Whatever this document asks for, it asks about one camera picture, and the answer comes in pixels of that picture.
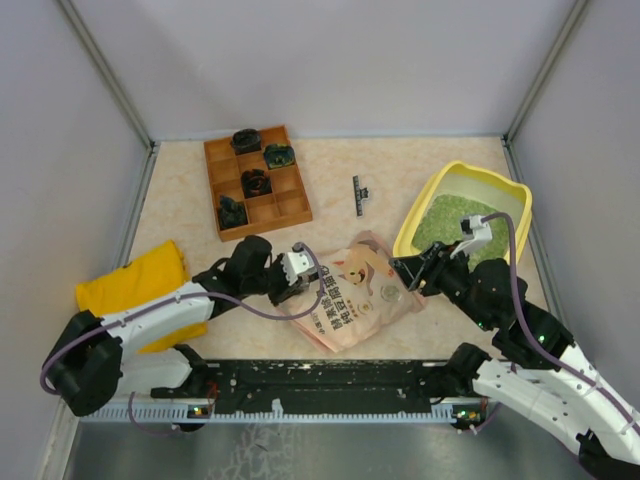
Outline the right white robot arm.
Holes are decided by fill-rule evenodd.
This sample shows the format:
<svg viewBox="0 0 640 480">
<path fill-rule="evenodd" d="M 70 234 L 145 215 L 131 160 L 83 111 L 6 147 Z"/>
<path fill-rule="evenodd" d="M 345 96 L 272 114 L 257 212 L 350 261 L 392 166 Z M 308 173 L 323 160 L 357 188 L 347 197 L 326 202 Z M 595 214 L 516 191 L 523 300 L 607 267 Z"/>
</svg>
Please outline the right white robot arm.
<svg viewBox="0 0 640 480">
<path fill-rule="evenodd" d="M 390 261 L 404 286 L 443 295 L 527 377 L 465 343 L 450 358 L 448 387 L 498 401 L 559 440 L 595 479 L 639 476 L 639 412 L 587 359 L 569 330 L 525 298 L 527 284 L 502 258 L 469 268 L 456 244 Z"/>
</svg>

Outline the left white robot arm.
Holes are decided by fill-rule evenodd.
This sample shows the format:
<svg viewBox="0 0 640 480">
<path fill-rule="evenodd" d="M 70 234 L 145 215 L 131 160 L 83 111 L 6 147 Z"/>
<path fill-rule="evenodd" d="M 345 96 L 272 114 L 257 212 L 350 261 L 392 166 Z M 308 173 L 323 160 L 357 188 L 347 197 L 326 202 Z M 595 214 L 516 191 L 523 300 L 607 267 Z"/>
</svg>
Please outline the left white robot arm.
<svg viewBox="0 0 640 480">
<path fill-rule="evenodd" d="M 208 366 L 191 347 L 177 343 L 151 354 L 143 348 L 236 307 L 277 320 L 277 315 L 247 304 L 247 298 L 265 296 L 277 306 L 312 283 L 324 283 L 324 270 L 307 245 L 298 242 L 273 255 L 269 241 L 250 235 L 230 256 L 168 294 L 103 316 L 89 310 L 76 313 L 41 367 L 40 386 L 60 396 L 77 417 L 95 413 L 113 398 L 136 394 L 203 397 Z"/>
</svg>

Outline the pink cat litter bag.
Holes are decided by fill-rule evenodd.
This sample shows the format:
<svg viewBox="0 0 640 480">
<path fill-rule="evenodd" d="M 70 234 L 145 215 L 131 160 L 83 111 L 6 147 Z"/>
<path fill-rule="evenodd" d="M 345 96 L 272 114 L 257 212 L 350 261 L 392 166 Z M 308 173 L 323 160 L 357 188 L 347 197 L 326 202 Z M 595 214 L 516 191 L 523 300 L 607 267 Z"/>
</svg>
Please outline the pink cat litter bag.
<svg viewBox="0 0 640 480">
<path fill-rule="evenodd" d="M 317 259 L 324 295 L 314 311 L 292 325 L 321 351 L 349 349 L 424 308 L 424 301 L 391 268 L 391 249 L 370 230 Z"/>
</svg>

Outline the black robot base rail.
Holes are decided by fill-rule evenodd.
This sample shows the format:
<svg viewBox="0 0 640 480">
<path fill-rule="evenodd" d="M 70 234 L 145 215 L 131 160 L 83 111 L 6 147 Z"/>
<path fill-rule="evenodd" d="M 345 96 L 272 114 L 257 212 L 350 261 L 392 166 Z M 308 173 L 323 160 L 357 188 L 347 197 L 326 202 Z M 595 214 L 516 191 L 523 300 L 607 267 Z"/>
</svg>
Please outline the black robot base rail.
<svg viewBox="0 0 640 480">
<path fill-rule="evenodd" d="M 154 399 L 201 398 L 217 414 L 429 413 L 447 400 L 480 395 L 443 362 L 422 360 L 200 361 L 178 387 L 156 387 Z"/>
</svg>

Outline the black bag sealing clip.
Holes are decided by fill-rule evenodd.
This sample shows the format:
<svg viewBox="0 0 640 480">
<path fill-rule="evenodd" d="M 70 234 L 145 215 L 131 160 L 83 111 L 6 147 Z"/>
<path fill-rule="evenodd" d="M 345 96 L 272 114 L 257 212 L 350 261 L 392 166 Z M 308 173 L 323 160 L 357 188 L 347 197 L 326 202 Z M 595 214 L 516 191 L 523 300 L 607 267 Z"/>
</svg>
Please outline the black bag sealing clip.
<svg viewBox="0 0 640 480">
<path fill-rule="evenodd" d="M 364 202 L 370 198 L 370 192 L 367 187 L 361 185 L 358 175 L 352 177 L 352 186 L 354 193 L 356 217 L 362 218 L 364 215 Z"/>
</svg>

